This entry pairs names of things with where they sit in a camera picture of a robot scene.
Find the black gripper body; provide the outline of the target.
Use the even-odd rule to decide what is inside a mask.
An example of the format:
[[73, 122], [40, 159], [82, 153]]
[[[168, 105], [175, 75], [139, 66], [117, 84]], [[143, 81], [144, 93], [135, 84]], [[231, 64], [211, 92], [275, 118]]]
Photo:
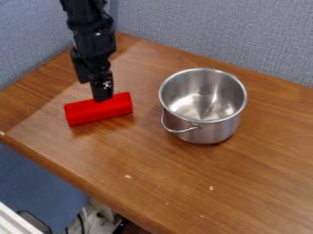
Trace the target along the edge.
[[73, 48], [88, 60], [90, 74], [109, 69], [108, 57], [116, 51], [115, 29], [111, 24], [68, 25], [73, 33]]

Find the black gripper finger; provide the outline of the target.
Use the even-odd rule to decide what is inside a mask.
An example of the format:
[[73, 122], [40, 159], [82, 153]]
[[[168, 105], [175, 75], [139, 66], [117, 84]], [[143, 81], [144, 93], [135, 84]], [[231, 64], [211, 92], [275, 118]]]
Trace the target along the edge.
[[77, 50], [72, 48], [69, 50], [69, 56], [73, 64], [73, 68], [77, 75], [77, 81], [80, 84], [84, 84], [89, 81], [90, 68], [88, 65], [88, 60], [80, 56]]
[[90, 79], [92, 98], [96, 102], [105, 101], [113, 95], [113, 79], [111, 71], [100, 72]]

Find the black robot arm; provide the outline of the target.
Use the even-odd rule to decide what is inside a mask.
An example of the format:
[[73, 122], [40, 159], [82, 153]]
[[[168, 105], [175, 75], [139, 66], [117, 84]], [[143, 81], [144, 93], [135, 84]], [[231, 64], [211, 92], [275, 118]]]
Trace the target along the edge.
[[93, 100], [105, 101], [113, 95], [108, 58], [116, 51], [113, 19], [104, 9], [106, 0], [60, 0], [60, 3], [73, 34], [69, 56], [77, 80], [90, 85]]

